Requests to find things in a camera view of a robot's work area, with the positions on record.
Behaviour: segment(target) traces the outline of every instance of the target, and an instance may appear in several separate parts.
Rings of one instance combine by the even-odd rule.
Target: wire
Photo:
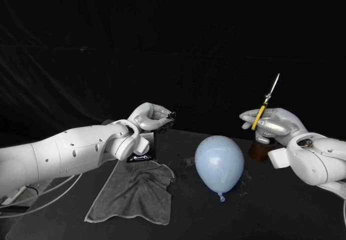
[[[36,193],[38,193],[38,195],[41,194],[39,193],[39,191],[38,191],[38,189],[35,188],[35,187],[32,187],[32,186],[26,186],[29,189],[34,189],[35,191],[36,191]]]
[[[346,210],[346,200],[344,200],[344,221],[345,221],[345,226],[346,226],[346,213],[345,213],[345,210]]]
[[[41,193],[39,195],[34,196],[34,197],[29,197],[28,199],[19,201],[19,202],[15,202],[12,204],[6,204],[6,205],[0,205],[0,209],[9,207],[9,206],[13,206],[13,205],[18,205],[18,204],[22,204],[25,203],[26,201],[38,198],[39,196],[48,194],[49,192],[52,192],[57,188],[60,188],[77,175],[71,176],[58,186],[55,186],[54,188],[51,188],[48,191],[45,191],[44,193]]]
[[[48,204],[45,204],[44,206],[41,206],[41,207],[36,208],[35,210],[28,211],[28,212],[22,213],[22,214],[15,214],[15,215],[11,215],[11,216],[0,216],[0,219],[21,217],[21,216],[24,216],[24,215],[28,215],[28,214],[39,211],[42,208],[45,208],[47,206],[49,206],[49,205],[68,193],[68,191],[71,190],[71,188],[75,186],[75,184],[77,184],[81,176],[83,176],[83,173],[81,173],[78,179],[74,181],[74,184],[71,185],[71,187],[67,189],[67,191],[65,191],[65,192],[60,195],[60,197],[57,197]]]

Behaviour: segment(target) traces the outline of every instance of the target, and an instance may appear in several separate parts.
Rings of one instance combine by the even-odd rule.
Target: table
[[[248,154],[250,140],[233,138],[244,153],[244,177],[221,202],[195,165],[184,162],[195,156],[199,143],[209,136],[175,129],[156,134],[158,162],[166,164],[178,176],[168,188],[172,193],[169,225],[153,224],[142,217],[84,222],[117,163],[111,161],[83,175],[75,187],[51,206],[24,216],[8,240],[346,239],[342,198],[309,186],[292,168],[274,169],[270,160],[256,162]],[[68,187],[44,195],[32,209]]]

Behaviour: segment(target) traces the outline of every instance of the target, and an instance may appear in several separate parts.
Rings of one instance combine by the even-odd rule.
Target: balloon
[[[244,172],[244,154],[235,141],[211,136],[199,144],[195,154],[197,171],[205,185],[222,196],[235,186]]]

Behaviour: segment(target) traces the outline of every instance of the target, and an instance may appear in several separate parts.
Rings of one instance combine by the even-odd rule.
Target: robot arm
[[[73,128],[39,142],[2,148],[0,198],[25,185],[78,175],[110,160],[126,160],[135,151],[147,151],[149,141],[140,136],[139,126],[158,129],[172,121],[163,119],[169,113],[165,107],[145,103],[129,120]]]
[[[258,110],[241,114],[243,128],[251,126]],[[273,137],[283,148],[269,152],[274,168],[292,167],[299,178],[346,199],[346,142],[308,131],[300,119],[282,108],[267,109],[258,121],[256,139]]]

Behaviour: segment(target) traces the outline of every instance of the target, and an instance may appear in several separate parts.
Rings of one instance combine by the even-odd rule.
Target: black backdrop
[[[181,104],[176,129],[254,139],[238,116],[261,106],[279,72],[270,107],[345,139],[341,6],[250,7],[2,0],[0,145],[127,118],[145,102]]]

